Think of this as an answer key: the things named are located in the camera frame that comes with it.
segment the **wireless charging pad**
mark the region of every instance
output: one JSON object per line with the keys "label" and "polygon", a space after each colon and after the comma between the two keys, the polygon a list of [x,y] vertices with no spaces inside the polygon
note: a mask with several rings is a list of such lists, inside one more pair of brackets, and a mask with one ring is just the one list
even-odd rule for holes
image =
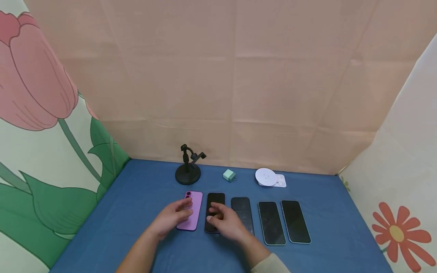
{"label": "wireless charging pad", "polygon": [[255,172],[255,179],[260,185],[271,187],[276,184],[277,176],[271,169],[261,168]]}

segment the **pink tulip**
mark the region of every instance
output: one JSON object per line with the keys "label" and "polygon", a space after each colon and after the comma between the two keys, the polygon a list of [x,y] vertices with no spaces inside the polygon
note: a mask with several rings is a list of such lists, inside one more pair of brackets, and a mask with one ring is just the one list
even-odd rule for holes
{"label": "pink tulip", "polygon": [[85,104],[87,105],[87,109],[88,109],[88,112],[90,113],[90,115],[93,116],[93,118],[99,120],[97,118],[96,114],[94,113],[93,109],[91,109],[90,106],[88,105],[87,101],[85,101]]}
{"label": "pink tulip", "polygon": [[32,131],[56,125],[78,102],[77,88],[30,13],[0,11],[0,117]]}

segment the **smartphone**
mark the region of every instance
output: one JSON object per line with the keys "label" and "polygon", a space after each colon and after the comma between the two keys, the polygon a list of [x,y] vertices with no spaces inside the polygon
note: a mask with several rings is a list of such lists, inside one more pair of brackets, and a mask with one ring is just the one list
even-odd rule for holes
{"label": "smartphone", "polygon": [[191,197],[193,199],[193,205],[188,207],[193,210],[193,214],[188,217],[188,220],[177,224],[176,228],[181,230],[194,231],[197,228],[197,221],[199,220],[200,206],[202,205],[203,193],[198,191],[187,191],[185,198]]}
{"label": "smartphone", "polygon": [[285,235],[275,202],[259,202],[261,227],[266,245],[285,245]]}
{"label": "smartphone", "polygon": [[[211,202],[225,204],[225,194],[222,193],[210,193],[206,200],[206,216],[214,216],[216,213],[210,213],[209,208],[211,207]],[[205,219],[205,232],[208,233],[218,233],[219,231]]]}
{"label": "smartphone", "polygon": [[311,238],[298,201],[281,201],[288,238],[292,243],[309,244]]}
{"label": "smartphone", "polygon": [[253,232],[252,211],[250,209],[249,198],[234,197],[231,199],[231,207],[237,213],[247,231],[255,235]]}

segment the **beige backdrop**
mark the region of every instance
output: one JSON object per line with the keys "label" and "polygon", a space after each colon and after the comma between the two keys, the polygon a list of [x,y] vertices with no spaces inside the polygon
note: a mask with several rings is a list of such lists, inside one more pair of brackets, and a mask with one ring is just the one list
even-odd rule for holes
{"label": "beige backdrop", "polygon": [[334,174],[437,32],[436,0],[25,0],[133,158]]}

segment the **beige sleeve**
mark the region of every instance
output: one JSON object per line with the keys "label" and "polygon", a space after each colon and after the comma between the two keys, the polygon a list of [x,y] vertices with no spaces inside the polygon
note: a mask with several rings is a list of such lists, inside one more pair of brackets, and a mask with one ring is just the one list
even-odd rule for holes
{"label": "beige sleeve", "polygon": [[267,258],[262,260],[254,268],[250,270],[251,273],[290,273],[285,264],[272,253]]}

